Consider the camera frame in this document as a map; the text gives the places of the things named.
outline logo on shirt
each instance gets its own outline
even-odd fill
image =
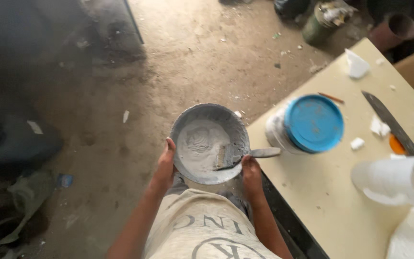
[[[262,254],[250,246],[223,237],[213,237],[199,243],[194,248],[193,253],[191,254],[191,259],[202,259],[205,254],[209,254],[211,257],[212,253],[202,251],[204,249],[215,249],[215,251],[218,251],[219,255],[221,253],[225,255],[224,259],[266,259],[266,257],[262,256]]]

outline table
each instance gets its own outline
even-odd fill
[[[265,137],[267,118],[290,98],[323,92],[345,101],[340,105],[345,132],[334,149],[314,155],[284,153],[260,159],[261,168],[302,224],[331,259],[383,259],[389,238],[405,218],[409,206],[388,207],[369,200],[351,182],[351,168],[360,161],[388,159],[392,150],[388,139],[370,131],[374,110],[362,95],[365,90],[378,97],[414,142],[414,90],[368,39],[353,52],[371,65],[363,78],[349,78],[346,55],[292,92],[273,109],[247,127],[250,147],[269,147]],[[352,151],[356,137],[365,146]]]

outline gray t-shirt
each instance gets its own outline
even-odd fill
[[[164,197],[145,259],[278,259],[228,199],[196,189]]]

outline blue bottle cap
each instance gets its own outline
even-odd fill
[[[335,147],[344,130],[343,116],[336,104],[316,94],[292,101],[285,110],[284,126],[290,140],[308,153]]]

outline knife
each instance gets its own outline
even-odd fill
[[[391,128],[391,133],[396,136],[400,141],[400,144],[405,148],[409,156],[414,156],[414,143],[408,137],[407,133],[402,129],[400,124],[396,121],[394,116],[384,106],[384,104],[373,94],[362,91],[363,96],[370,103],[372,108],[375,110],[378,117]]]

